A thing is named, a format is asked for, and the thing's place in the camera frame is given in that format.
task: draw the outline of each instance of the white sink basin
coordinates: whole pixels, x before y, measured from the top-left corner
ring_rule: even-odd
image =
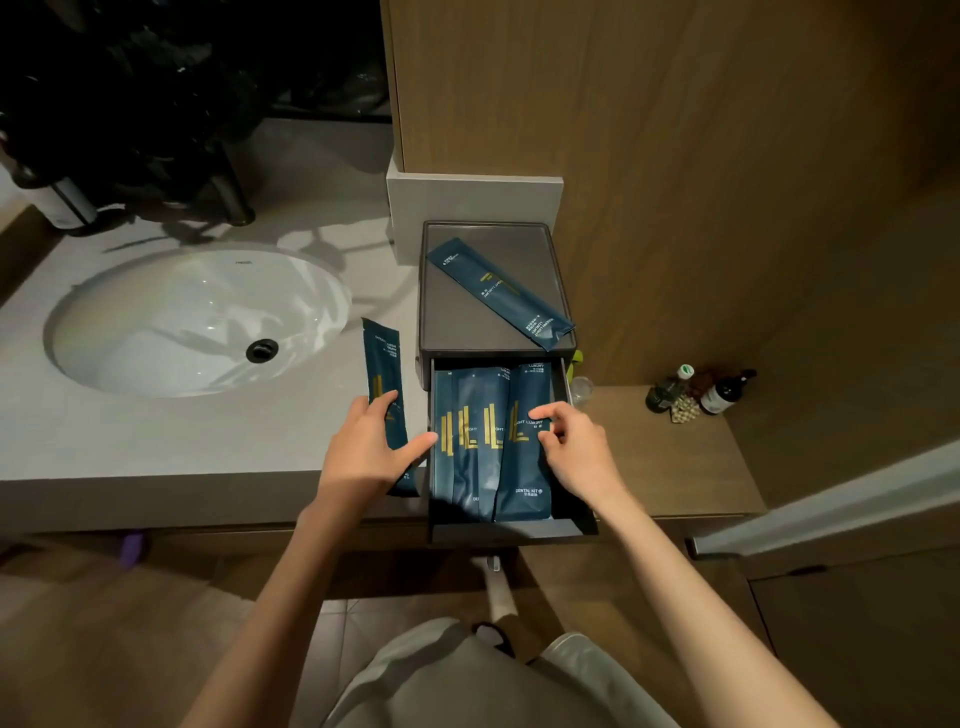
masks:
[[[53,362],[85,386],[190,397],[286,372],[333,341],[349,310],[349,290],[315,258],[213,243],[78,286],[44,338]]]

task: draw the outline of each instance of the dark blue packet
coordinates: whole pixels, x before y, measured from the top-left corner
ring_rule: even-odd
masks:
[[[453,503],[453,448],[457,438],[453,423],[457,412],[453,372],[437,372],[433,380],[433,426],[439,437],[433,446],[430,497]]]
[[[367,358],[367,384],[370,401],[384,392],[396,389],[396,399],[387,408],[384,425],[387,445],[400,449],[407,444],[407,423],[403,416],[403,381],[400,377],[400,332],[381,326],[376,321],[363,319],[363,350]],[[388,496],[416,497],[415,467],[400,476],[387,493]]]
[[[510,392],[510,370],[478,367],[453,371],[457,411],[453,503],[470,521],[492,521]]]
[[[434,248],[427,258],[548,352],[574,329],[572,321],[507,276],[459,237]]]
[[[555,477],[537,433],[550,429],[549,418],[531,420],[531,409],[552,401],[550,365],[521,364],[510,371],[510,411],[503,445],[495,521],[543,521],[550,518]]]

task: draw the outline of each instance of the gold l logo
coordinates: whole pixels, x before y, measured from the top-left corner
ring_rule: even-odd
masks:
[[[440,418],[440,450],[453,457],[453,413],[447,412]]]
[[[383,396],[383,375],[374,375],[373,377],[373,398]],[[387,419],[392,420],[394,416],[390,414],[390,410],[387,410]]]
[[[517,432],[516,425],[520,419],[520,401],[516,400],[514,402],[513,408],[510,410],[510,441],[514,443],[526,443],[530,441],[530,438],[524,435],[522,432]]]
[[[503,449],[503,440],[496,439],[496,408],[493,402],[483,408],[483,441],[491,449]]]
[[[460,427],[460,445],[465,449],[476,449],[477,441],[470,439],[470,408],[464,406],[457,410],[457,425]]]

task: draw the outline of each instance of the white trim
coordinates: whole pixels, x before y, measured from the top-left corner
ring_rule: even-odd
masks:
[[[564,194],[562,177],[438,175],[387,169],[394,253],[401,265],[420,262],[423,223],[544,223],[552,232]]]
[[[960,501],[960,440],[695,539],[697,553],[748,555]]]

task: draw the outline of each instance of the bottle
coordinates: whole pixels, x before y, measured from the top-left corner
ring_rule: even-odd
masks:
[[[693,376],[693,367],[689,364],[683,364],[677,373],[668,376],[660,384],[656,384],[647,392],[647,409],[657,414],[662,414],[670,409],[670,406],[677,401],[686,388],[686,381]]]
[[[0,117],[0,122],[7,121],[7,117]],[[71,235],[86,234],[93,230],[98,214],[96,206],[69,177],[53,171],[53,164],[25,161],[30,155],[24,153],[22,143],[18,146],[11,140],[6,123],[0,123],[0,149],[12,163],[10,177],[20,194],[42,212],[55,228]]]
[[[700,408],[709,415],[719,415],[743,397],[743,385],[756,376],[756,369],[744,369],[736,376],[725,376],[700,397]]]

